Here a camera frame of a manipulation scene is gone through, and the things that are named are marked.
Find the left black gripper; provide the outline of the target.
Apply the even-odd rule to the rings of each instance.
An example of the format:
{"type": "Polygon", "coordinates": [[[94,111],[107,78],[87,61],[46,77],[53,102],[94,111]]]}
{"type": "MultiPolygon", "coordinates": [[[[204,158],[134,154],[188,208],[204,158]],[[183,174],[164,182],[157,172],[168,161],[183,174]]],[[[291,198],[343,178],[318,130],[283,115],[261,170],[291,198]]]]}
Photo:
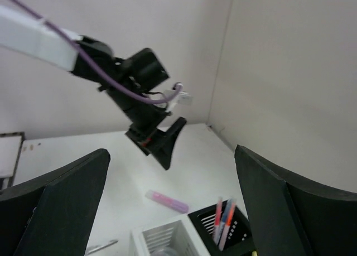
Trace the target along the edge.
{"type": "MultiPolygon", "coordinates": [[[[151,89],[168,79],[166,70],[149,48],[127,59],[104,52],[98,56],[97,63],[114,81],[146,99],[151,89]]],[[[127,137],[146,154],[150,153],[165,170],[169,170],[176,140],[187,120],[179,117],[164,132],[157,129],[168,115],[163,108],[129,97],[110,85],[102,85],[99,91],[105,91],[132,122],[126,132],[127,137]]]]}

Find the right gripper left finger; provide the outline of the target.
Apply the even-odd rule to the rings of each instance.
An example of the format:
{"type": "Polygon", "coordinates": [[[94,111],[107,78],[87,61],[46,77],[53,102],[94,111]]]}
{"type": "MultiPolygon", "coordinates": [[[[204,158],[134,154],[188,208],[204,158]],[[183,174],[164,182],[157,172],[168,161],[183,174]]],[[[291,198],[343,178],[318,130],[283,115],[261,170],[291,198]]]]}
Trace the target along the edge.
{"type": "Polygon", "coordinates": [[[1,255],[84,255],[109,163],[101,148],[1,190],[1,255]]]}

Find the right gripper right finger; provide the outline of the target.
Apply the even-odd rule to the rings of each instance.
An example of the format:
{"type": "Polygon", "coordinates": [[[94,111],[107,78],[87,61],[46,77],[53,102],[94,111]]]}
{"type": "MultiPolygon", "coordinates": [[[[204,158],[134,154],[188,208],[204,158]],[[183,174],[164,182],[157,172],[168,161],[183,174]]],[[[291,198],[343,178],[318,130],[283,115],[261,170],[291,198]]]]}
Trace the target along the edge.
{"type": "Polygon", "coordinates": [[[237,176],[258,255],[356,255],[356,193],[238,145],[237,176]]]}

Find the pink highlighter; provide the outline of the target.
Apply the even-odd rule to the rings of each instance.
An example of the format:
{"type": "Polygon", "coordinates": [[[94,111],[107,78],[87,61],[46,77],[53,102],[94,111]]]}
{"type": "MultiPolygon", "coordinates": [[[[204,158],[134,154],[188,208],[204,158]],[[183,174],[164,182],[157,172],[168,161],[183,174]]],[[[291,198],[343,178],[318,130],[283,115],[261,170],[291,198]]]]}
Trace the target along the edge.
{"type": "Polygon", "coordinates": [[[188,204],[153,190],[148,190],[145,194],[145,197],[182,214],[187,213],[189,211],[188,204]]]}

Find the orange pen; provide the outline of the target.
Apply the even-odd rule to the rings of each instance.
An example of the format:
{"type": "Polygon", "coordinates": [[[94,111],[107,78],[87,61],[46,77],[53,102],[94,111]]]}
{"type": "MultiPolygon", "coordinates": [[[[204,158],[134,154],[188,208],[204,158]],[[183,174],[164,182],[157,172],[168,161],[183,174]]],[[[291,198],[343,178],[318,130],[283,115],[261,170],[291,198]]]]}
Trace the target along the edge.
{"type": "Polygon", "coordinates": [[[223,232],[220,238],[220,243],[219,243],[219,250],[223,251],[224,247],[225,247],[225,243],[227,240],[227,236],[228,236],[228,232],[229,232],[229,228],[231,225],[231,221],[234,215],[234,211],[235,211],[235,206],[236,206],[236,199],[231,199],[230,203],[227,204],[228,209],[228,213],[227,213],[227,217],[226,217],[226,221],[224,224],[224,228],[223,228],[223,232]]]}

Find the blue pen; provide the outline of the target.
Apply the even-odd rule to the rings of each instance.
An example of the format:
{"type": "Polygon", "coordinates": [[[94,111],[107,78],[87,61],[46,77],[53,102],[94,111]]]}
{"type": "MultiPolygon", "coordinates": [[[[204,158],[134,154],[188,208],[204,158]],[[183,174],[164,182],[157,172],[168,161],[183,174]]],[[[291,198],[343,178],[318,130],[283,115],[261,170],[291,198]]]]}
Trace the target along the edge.
{"type": "Polygon", "coordinates": [[[220,241],[220,238],[221,238],[221,235],[222,235],[222,232],[223,232],[223,228],[224,228],[224,225],[227,221],[227,218],[228,218],[228,213],[229,213],[229,210],[230,210],[230,207],[231,207],[231,204],[232,204],[232,198],[229,199],[227,202],[226,202],[226,206],[225,206],[225,210],[222,214],[222,217],[221,217],[221,221],[220,221],[220,225],[219,225],[219,231],[218,231],[218,239],[217,239],[217,244],[218,242],[220,241]]]}

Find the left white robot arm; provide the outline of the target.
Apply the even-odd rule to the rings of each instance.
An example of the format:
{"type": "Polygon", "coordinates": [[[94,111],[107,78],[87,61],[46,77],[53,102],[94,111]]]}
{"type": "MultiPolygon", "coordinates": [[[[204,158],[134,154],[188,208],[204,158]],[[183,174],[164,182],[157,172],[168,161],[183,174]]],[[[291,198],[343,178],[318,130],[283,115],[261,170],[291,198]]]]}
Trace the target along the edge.
{"type": "Polygon", "coordinates": [[[164,169],[170,168],[177,137],[187,121],[178,118],[166,131],[158,126],[172,114],[182,85],[177,83],[169,94],[153,99],[155,87],[169,75],[151,49],[121,59],[103,42],[7,7],[1,7],[1,45],[98,83],[99,91],[106,92],[131,121],[127,137],[164,169]]]}

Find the black handled scissors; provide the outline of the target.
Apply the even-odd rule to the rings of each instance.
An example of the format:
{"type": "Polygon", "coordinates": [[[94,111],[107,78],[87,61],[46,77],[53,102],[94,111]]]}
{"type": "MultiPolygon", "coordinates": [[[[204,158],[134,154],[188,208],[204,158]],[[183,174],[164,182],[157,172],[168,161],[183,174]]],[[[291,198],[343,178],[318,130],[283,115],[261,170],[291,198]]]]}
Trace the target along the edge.
{"type": "Polygon", "coordinates": [[[108,241],[105,244],[99,244],[99,245],[93,245],[93,246],[87,247],[84,255],[90,255],[90,254],[96,253],[96,252],[103,250],[109,246],[112,246],[116,243],[118,243],[118,240],[114,239],[114,240],[108,241]]]}

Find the pink red pen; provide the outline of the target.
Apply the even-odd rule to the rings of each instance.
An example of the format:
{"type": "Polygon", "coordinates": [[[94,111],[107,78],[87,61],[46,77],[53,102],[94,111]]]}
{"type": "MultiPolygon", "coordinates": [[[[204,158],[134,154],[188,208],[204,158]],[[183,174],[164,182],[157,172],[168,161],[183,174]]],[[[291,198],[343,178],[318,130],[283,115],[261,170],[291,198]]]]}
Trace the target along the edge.
{"type": "Polygon", "coordinates": [[[214,222],[214,231],[213,231],[213,241],[216,243],[218,233],[219,233],[219,225],[220,225],[220,217],[221,217],[221,209],[222,209],[223,198],[219,197],[215,210],[215,222],[214,222]]]}

